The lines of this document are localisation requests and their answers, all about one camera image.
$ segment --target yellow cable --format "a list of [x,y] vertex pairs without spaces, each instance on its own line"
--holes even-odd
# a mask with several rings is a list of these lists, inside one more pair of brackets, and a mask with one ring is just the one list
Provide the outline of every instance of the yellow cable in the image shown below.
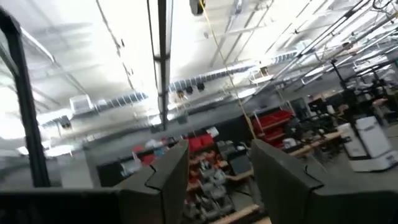
[[206,12],[205,6],[203,5],[202,0],[199,0],[199,2],[200,2],[200,6],[201,6],[202,9],[203,9],[203,13],[204,13],[204,15],[205,15],[207,24],[208,24],[209,27],[210,27],[211,34],[213,35],[214,41],[215,41],[215,43],[216,43],[216,46],[217,46],[217,49],[218,49],[218,53],[220,54],[221,59],[223,59],[223,64],[224,64],[224,66],[225,66],[225,69],[226,69],[227,72],[228,72],[229,80],[230,80],[230,82],[231,82],[231,84],[232,84],[232,87],[234,88],[234,92],[235,92],[235,95],[236,95],[236,97],[237,97],[237,99],[238,99],[239,106],[241,107],[241,109],[242,109],[242,111],[243,111],[243,116],[246,118],[246,122],[248,123],[250,132],[251,132],[251,134],[253,135],[253,139],[257,139],[256,134],[254,133],[254,130],[253,130],[253,126],[252,126],[252,124],[251,124],[251,122],[250,122],[250,118],[249,118],[249,116],[246,114],[246,111],[244,110],[244,107],[243,107],[243,104],[242,104],[241,99],[239,99],[238,92],[236,91],[236,87],[235,87],[234,81],[233,81],[233,79],[232,79],[231,74],[229,73],[229,69],[228,69],[228,66],[227,66],[227,64],[226,64],[226,62],[225,62],[223,53],[221,52],[220,46],[218,45],[218,41],[217,41],[217,38],[216,38],[216,35],[215,35],[215,32],[214,32],[214,28],[213,28],[213,26],[212,26],[212,24],[211,24],[211,22],[210,22],[210,20],[209,20],[209,18],[208,18],[208,16],[207,16],[207,12]]

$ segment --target black monitor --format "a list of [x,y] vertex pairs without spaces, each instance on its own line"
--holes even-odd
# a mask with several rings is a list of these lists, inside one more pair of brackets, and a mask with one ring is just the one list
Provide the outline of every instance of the black monitor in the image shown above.
[[326,103],[323,101],[322,98],[316,99],[316,100],[308,103],[308,107],[310,108],[310,111],[312,111],[312,112],[321,112],[321,113],[328,112]]

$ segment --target white robot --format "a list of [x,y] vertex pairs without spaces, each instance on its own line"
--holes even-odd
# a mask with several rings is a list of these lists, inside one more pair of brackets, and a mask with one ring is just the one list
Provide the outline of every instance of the white robot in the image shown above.
[[349,163],[356,172],[386,170],[398,163],[392,146],[375,117],[356,120],[359,137],[349,123],[338,126],[344,140]]

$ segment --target speaker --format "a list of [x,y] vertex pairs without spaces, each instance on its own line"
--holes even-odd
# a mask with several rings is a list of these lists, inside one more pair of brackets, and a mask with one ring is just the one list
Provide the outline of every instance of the speaker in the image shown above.
[[[200,16],[203,14],[203,8],[200,5],[200,0],[189,0],[191,6],[191,12],[194,16]],[[203,6],[206,7],[206,1],[202,0]]]
[[183,116],[177,118],[177,122],[178,122],[178,124],[185,124],[188,122],[188,117],[183,115]]
[[199,91],[205,90],[205,84],[203,84],[203,83],[197,84],[197,87],[198,87],[198,90],[199,90]]
[[188,93],[188,95],[191,95],[193,93],[193,88],[192,86],[188,86],[185,91]]
[[70,123],[70,120],[67,116],[62,116],[60,118],[60,125],[63,129],[71,129],[72,124]]

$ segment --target workbench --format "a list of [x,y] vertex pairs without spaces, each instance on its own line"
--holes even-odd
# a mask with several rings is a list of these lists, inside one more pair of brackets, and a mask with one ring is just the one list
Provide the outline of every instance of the workbench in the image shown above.
[[297,149],[296,151],[289,153],[289,155],[297,156],[297,157],[303,156],[304,154],[316,149],[318,146],[321,146],[322,144],[324,144],[328,141],[334,140],[336,138],[340,138],[340,136],[341,136],[341,132],[339,132],[339,131],[334,132],[334,133],[325,134],[325,138],[319,139],[310,144],[307,144],[307,145],[301,147],[300,149]]
[[[324,144],[328,141],[339,138],[340,136],[341,136],[340,132],[325,134],[324,139],[319,139],[317,141],[312,142],[311,144],[305,145],[305,146],[301,147],[300,149],[289,153],[289,155],[297,156],[297,157],[302,156],[302,155],[316,149],[318,146],[321,146],[322,144]],[[220,167],[225,167],[227,165],[228,165],[228,163],[226,161],[222,161],[222,163],[219,164]],[[227,175],[226,178],[229,181],[237,182],[237,181],[247,179],[248,177],[251,177],[253,175],[254,175],[254,171],[251,169],[251,170],[249,170],[245,173],[239,174],[239,175]],[[199,184],[189,184],[187,190],[193,190],[193,189],[197,189],[199,187],[200,187]],[[252,204],[240,211],[234,212],[226,217],[220,218],[219,220],[217,220],[213,223],[214,224],[227,224],[227,223],[236,222],[237,220],[239,220],[245,216],[248,216],[256,211],[259,211],[259,209],[260,209],[260,206],[258,206],[257,204]],[[268,217],[263,218],[262,220],[260,220],[256,223],[257,224],[272,224]]]

